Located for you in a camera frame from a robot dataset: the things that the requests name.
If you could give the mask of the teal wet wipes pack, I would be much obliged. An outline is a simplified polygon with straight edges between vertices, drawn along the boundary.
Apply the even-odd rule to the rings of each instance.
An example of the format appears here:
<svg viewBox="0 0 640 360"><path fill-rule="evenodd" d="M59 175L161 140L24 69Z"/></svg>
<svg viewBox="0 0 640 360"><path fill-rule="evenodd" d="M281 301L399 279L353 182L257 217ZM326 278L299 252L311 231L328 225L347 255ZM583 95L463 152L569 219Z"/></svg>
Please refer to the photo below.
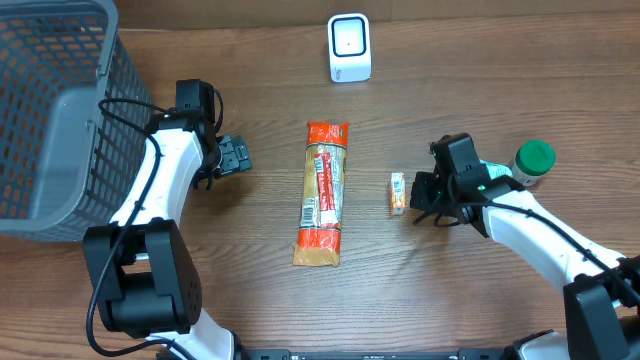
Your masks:
<svg viewBox="0 0 640 360"><path fill-rule="evenodd" d="M512 170L506 165L487 162L485 160L481 160L480 163L486 166L491 180L500 178L502 176L509 176L509 177L513 176Z"/></svg>

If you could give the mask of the orange Kleenex tissue pack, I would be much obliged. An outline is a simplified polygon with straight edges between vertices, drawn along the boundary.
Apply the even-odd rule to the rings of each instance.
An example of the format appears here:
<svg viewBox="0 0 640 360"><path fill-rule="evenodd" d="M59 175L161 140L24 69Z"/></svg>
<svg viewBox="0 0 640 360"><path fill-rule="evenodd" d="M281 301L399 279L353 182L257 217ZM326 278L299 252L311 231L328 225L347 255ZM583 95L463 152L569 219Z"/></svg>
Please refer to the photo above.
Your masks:
<svg viewBox="0 0 640 360"><path fill-rule="evenodd" d="M393 172L390 176L390 213L399 216L406 207L406 180L403 172Z"/></svg>

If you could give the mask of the green lid jar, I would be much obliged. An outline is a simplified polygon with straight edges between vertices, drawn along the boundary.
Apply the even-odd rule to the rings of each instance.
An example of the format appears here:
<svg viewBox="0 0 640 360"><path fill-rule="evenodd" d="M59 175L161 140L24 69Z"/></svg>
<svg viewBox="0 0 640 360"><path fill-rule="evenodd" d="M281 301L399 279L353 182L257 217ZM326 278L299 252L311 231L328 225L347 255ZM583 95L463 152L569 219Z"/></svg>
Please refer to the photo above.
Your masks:
<svg viewBox="0 0 640 360"><path fill-rule="evenodd" d="M555 165L553 147L542 140L530 140L516 152L511 172L513 178L524 186L532 186Z"/></svg>

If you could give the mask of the orange spaghetti package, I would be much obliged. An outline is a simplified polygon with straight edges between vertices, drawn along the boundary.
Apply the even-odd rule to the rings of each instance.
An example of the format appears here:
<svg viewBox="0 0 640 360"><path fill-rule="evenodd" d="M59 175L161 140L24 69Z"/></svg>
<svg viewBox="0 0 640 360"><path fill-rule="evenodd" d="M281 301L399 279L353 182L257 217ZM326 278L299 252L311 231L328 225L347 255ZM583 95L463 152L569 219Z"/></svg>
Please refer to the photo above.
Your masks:
<svg viewBox="0 0 640 360"><path fill-rule="evenodd" d="M340 263L349 125L308 124L296 266Z"/></svg>

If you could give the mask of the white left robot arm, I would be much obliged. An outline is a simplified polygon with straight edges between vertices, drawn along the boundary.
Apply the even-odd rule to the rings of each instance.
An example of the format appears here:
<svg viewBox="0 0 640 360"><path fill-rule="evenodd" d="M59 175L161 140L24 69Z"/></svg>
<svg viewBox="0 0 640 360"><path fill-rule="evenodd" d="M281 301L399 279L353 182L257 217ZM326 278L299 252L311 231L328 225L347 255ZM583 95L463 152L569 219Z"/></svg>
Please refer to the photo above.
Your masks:
<svg viewBox="0 0 640 360"><path fill-rule="evenodd" d="M251 169L244 139L222 136L220 92L199 80L176 83L175 105L149 104L145 154L132 188L108 224L87 229L83 252L93 292L85 333L92 349L119 357L159 345L173 359L245 359L237 335L203 307L201 281L181 236L186 196Z"/></svg>

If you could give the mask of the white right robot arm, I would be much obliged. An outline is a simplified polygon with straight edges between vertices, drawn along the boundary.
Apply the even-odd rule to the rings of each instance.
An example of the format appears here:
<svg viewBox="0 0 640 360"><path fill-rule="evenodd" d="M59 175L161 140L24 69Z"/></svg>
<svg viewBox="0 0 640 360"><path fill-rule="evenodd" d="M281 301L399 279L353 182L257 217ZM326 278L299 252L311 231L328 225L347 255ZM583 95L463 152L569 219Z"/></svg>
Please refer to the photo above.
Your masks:
<svg viewBox="0 0 640 360"><path fill-rule="evenodd" d="M467 133L429 146L432 171L419 171L410 206L435 226L469 224L510 248L563 296L565 333L546 330L515 341L502 359L636 359L638 316L616 309L639 306L639 260L589 240L547 211L528 191L554 166L554 149L531 140L510 166L486 162Z"/></svg>

